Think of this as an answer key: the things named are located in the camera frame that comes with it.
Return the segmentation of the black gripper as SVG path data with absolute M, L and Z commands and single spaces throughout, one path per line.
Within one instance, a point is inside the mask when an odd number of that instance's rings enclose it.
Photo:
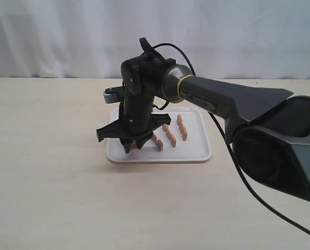
M 153 131 L 171 123 L 168 114 L 153 113 L 154 96 L 151 94 L 124 94 L 119 105 L 118 119 L 96 130 L 99 142 L 106 138 L 120 139 L 124 152 L 128 154 L 136 141 L 140 150 L 153 137 Z

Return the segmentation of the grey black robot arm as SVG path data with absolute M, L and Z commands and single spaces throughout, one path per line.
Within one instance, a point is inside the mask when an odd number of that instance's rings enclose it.
M 105 91 L 107 103 L 120 104 L 119 117 L 97 130 L 99 141 L 118 138 L 126 152 L 133 142 L 141 148 L 171 122 L 152 112 L 154 98 L 185 100 L 224 119 L 224 140 L 251 179 L 310 202 L 310 97 L 196 77 L 155 55 L 126 60 L 121 75 L 122 86 Z

